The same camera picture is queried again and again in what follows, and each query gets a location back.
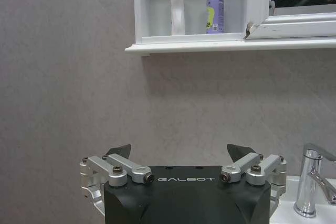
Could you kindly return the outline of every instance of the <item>purple bottle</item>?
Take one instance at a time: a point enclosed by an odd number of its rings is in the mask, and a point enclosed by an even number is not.
[[[224,33],[224,0],[207,0],[206,6],[208,14],[206,33]]]

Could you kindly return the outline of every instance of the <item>white bottle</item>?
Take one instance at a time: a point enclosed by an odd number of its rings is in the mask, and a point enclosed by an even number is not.
[[[185,35],[184,0],[170,0],[172,35]]]

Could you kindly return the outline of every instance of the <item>white sink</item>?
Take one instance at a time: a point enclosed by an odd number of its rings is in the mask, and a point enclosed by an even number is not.
[[[336,186],[336,179],[328,179]],[[316,214],[314,218],[305,218],[298,215],[293,205],[299,186],[299,177],[287,176],[287,192],[280,197],[278,209],[270,219],[271,224],[336,224],[336,206],[330,206],[324,199],[324,194],[317,186],[316,192]]]

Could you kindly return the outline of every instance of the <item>logo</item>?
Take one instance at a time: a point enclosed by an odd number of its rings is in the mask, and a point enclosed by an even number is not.
[[[180,179],[180,178],[158,178],[159,182],[193,182],[193,181],[213,181],[215,178],[186,178],[186,179]]]

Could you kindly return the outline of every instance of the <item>chrome faucet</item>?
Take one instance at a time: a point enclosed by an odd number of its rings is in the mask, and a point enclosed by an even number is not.
[[[316,184],[321,187],[327,202],[336,205],[336,188],[320,175],[323,157],[336,162],[336,156],[325,149],[314,144],[304,146],[298,197],[294,204],[295,212],[304,217],[316,216]]]

